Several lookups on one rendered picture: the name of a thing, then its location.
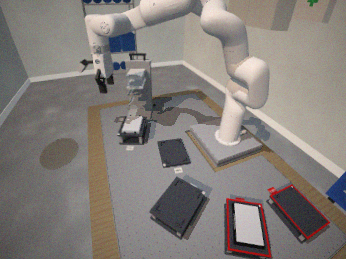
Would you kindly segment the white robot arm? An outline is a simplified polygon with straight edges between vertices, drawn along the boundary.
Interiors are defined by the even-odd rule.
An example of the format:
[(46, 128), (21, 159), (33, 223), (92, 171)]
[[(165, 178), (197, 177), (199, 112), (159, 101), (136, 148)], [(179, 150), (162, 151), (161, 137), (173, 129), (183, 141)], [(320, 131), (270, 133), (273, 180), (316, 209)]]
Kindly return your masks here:
[(249, 55), (246, 27), (239, 17), (227, 12), (223, 0), (141, 0), (139, 6), (123, 13), (87, 15), (85, 24), (91, 52), (109, 52), (108, 37), (154, 26), (190, 12), (201, 17), (205, 33), (222, 43), (226, 71), (231, 78), (226, 84), (224, 111), (215, 138), (223, 145), (235, 146), (241, 140), (240, 135), (246, 133), (240, 129), (246, 106), (260, 109), (268, 99), (270, 72), (265, 61)]

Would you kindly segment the white microplate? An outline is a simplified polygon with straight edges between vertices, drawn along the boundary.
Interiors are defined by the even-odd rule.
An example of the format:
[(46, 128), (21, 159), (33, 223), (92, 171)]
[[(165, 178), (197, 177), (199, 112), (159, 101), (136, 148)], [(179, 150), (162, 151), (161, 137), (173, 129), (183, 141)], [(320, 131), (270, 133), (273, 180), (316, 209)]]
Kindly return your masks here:
[(146, 78), (142, 80), (137, 80), (137, 79), (130, 80), (127, 85), (127, 89), (143, 89), (145, 81), (146, 81)]
[(234, 244), (265, 249), (259, 208), (232, 203)]
[(125, 79), (137, 79), (137, 80), (142, 80), (145, 69), (130, 69), (129, 72), (126, 75)]
[(136, 133), (140, 132), (142, 125), (143, 117), (142, 116), (127, 116), (124, 126), (122, 128), (122, 133)]

